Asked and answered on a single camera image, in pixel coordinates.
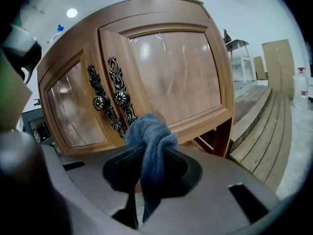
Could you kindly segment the large cardboard sheet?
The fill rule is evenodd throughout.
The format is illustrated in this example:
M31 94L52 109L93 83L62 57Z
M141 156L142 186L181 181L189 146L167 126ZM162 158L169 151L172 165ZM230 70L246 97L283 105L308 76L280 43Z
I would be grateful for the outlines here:
M294 95L294 61L287 39L262 44L268 71L268 84L290 100Z

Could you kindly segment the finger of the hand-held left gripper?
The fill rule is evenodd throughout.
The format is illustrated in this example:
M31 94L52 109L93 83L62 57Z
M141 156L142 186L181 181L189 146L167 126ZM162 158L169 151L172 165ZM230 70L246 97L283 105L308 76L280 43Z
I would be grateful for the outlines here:
M11 31L1 48L14 70L27 84L41 60L42 47L25 29L13 24L10 27Z

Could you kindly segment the small cardboard sheet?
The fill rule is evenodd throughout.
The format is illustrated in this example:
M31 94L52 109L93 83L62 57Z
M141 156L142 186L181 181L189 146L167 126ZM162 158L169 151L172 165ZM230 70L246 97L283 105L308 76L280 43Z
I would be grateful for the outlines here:
M261 56L257 56L254 58L254 66L255 66L257 79L266 80L266 74L265 74L263 60Z

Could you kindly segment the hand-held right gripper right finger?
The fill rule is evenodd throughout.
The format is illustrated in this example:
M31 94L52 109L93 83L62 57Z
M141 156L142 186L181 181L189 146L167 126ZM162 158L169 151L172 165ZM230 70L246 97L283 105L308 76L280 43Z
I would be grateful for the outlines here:
M243 184L267 210L279 198L236 163L215 155L179 146L202 167L198 184L184 197L165 198L140 231L149 235L223 235L250 224L229 187Z

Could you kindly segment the clear plastic bottle red cap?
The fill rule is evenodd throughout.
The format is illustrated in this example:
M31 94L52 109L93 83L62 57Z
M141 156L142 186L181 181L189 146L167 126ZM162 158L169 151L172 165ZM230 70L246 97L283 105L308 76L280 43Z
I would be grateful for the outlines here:
M305 74L305 68L298 68L293 77L294 95L293 105L298 109L308 109L309 82Z

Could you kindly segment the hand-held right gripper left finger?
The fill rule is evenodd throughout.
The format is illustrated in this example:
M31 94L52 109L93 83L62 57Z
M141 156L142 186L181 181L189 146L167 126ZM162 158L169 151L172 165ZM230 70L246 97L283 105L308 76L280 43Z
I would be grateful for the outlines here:
M43 145L46 167L56 191L64 200L73 230L136 230L134 192L114 190L103 175L110 159L125 154L127 147L58 156Z

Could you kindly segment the wooden cabinet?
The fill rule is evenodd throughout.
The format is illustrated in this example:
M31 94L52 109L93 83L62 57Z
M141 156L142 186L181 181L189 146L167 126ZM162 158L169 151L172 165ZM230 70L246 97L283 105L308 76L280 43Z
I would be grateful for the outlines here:
M121 119L126 132L130 126L127 124L123 109L116 106L113 101L115 87L109 72L105 71L105 63L100 49L98 31L102 27L112 27L118 31L123 31L136 26L149 26L160 23L183 23L203 26L213 24L217 28L203 4L196 0L126 0L92 13L71 29L67 30L66 33L52 45L39 63L38 68L41 65L52 64L52 62L65 51L78 50L85 45L93 46L96 55L103 64L102 70L106 82L110 86L112 96L109 99L111 105L117 116ZM43 76L46 70L47 68L44 67L42 72L38 71L38 79ZM228 150L232 124L233 117L231 123L218 126L189 141L197 142L209 153L224 157Z

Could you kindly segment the wooden slatted platform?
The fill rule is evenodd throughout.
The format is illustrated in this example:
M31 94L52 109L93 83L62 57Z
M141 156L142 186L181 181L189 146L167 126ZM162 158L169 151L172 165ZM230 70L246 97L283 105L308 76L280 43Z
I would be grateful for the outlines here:
M228 158L276 192L291 149L289 98L252 85L235 100L233 123Z

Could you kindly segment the blue-grey cloth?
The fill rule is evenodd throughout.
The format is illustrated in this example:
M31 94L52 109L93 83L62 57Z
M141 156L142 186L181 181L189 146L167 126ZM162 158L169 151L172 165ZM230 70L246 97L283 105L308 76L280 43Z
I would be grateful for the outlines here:
M177 146L177 134L152 113L136 119L128 128L126 145L143 143L146 149L142 159L140 184L144 198L142 222L146 222L160 203L165 184L163 148Z

